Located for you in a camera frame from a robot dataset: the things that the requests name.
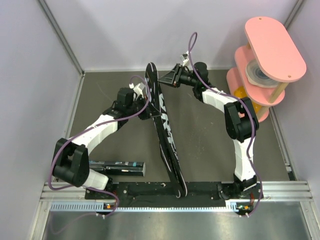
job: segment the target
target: shelf tier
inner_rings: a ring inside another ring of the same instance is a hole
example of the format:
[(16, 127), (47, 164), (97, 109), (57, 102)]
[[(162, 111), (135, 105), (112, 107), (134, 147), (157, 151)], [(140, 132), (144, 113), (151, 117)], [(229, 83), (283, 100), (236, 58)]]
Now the shelf tier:
[(249, 98), (251, 98), (257, 104), (267, 107), (275, 106), (284, 99), (285, 91), (281, 92), (273, 103), (270, 103), (269, 99), (275, 88), (259, 87), (251, 84), (248, 81), (246, 67), (251, 60), (255, 59), (251, 49), (249, 49), (247, 46), (239, 47), (235, 51), (234, 59), (239, 70), (240, 79), (242, 80), (242, 84)]
[[(243, 86), (241, 81), (241, 77), (238, 71), (238, 68), (231, 68), (226, 74), (226, 82), (228, 83), (230, 94), (234, 95), (235, 91)], [(260, 119), (258, 119), (259, 123), (264, 121), (269, 115), (269, 110), (267, 110)]]
[(249, 19), (244, 28), (260, 69), (282, 83), (299, 80), (307, 66), (283, 24), (271, 17)]

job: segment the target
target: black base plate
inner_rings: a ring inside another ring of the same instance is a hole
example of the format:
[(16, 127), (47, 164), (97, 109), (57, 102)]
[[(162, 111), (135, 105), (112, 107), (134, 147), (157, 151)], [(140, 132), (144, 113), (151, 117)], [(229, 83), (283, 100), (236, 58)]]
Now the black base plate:
[[(114, 183), (111, 192), (120, 200), (119, 207), (150, 207), (150, 208), (204, 208), (225, 207), (224, 199), (219, 197), (217, 185), (221, 182), (186, 182), (188, 194), (177, 198), (170, 182), (119, 182)], [(232, 183), (222, 183), (223, 188), (231, 188)], [(257, 199), (259, 184), (252, 188)], [(87, 200), (114, 199), (113, 197), (95, 191), (85, 194)]]

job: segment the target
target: white wall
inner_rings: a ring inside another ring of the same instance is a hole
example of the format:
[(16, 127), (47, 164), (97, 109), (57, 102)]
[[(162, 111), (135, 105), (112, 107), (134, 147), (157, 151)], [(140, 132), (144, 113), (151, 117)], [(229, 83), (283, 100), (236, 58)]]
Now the white wall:
[(79, 74), (36, 0), (0, 1), (0, 239), (26, 239)]
[(269, 16), (282, 23), (296, 0), (46, 0), (86, 71), (171, 69), (199, 33), (194, 59), (210, 68), (235, 65), (244, 25)]
[(289, 84), (275, 107), (290, 158), (300, 180), (308, 180), (320, 211), (320, 2), (306, 0), (289, 28), (307, 66), (305, 76)]

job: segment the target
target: wooden dowel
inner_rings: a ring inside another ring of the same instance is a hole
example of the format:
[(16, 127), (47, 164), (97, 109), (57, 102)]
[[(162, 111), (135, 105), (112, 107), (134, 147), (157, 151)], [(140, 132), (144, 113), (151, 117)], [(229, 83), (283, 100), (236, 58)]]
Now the wooden dowel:
[(262, 106), (260, 108), (260, 110), (258, 111), (258, 113), (256, 114), (256, 117), (259, 119), (262, 118), (262, 116), (266, 113), (266, 111), (268, 111), (269, 107), (268, 106)]
[(279, 97), (279, 95), (285, 90), (285, 88), (288, 86), (289, 83), (287, 82), (281, 82), (278, 84), (278, 86), (275, 88), (275, 90), (271, 93), (271, 96), (269, 98), (269, 103), (274, 103), (275, 100)]

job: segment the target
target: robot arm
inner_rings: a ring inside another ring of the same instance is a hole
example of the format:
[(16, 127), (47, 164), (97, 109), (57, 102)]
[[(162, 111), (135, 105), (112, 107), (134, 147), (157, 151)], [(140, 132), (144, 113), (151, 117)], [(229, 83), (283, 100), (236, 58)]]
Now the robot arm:
[[(181, 84), (192, 86), (192, 91), (199, 101), (209, 104), (224, 113), (225, 126), (228, 135), (233, 139), (235, 148), (236, 167), (234, 171), (235, 191), (242, 193), (257, 184), (257, 177), (251, 167), (247, 156), (252, 128), (249, 116), (240, 102), (234, 98), (222, 95), (222, 91), (213, 87), (209, 83), (207, 65), (203, 62), (197, 62), (194, 67), (201, 78), (212, 87), (215, 92), (207, 89), (197, 78), (194, 72), (189, 71), (185, 65), (188, 62), (188, 53), (183, 55), (185, 61), (183, 65), (176, 64), (175, 67), (166, 75), (159, 78), (159, 82), (165, 85), (178, 88)], [(258, 130), (259, 122), (248, 97), (241, 99), (248, 107), (253, 118), (255, 129)], [(253, 156), (253, 139), (249, 149), (250, 156)]]
[[(58, 157), (53, 176), (59, 178), (75, 187), (92, 187), (99, 190), (106, 190), (108, 184), (112, 185), (112, 180), (106, 175), (89, 168), (89, 154), (107, 136), (118, 131), (128, 120), (121, 120), (102, 124), (103, 122), (131, 116), (139, 112), (146, 100), (143, 96), (145, 85), (139, 83), (135, 87), (121, 88), (117, 95), (117, 100), (112, 106), (104, 111), (100, 117), (88, 128), (94, 128), (70, 142)], [(143, 111), (139, 117), (144, 120), (149, 117), (148, 110)], [(55, 146), (54, 156), (67, 141), (61, 138)]]

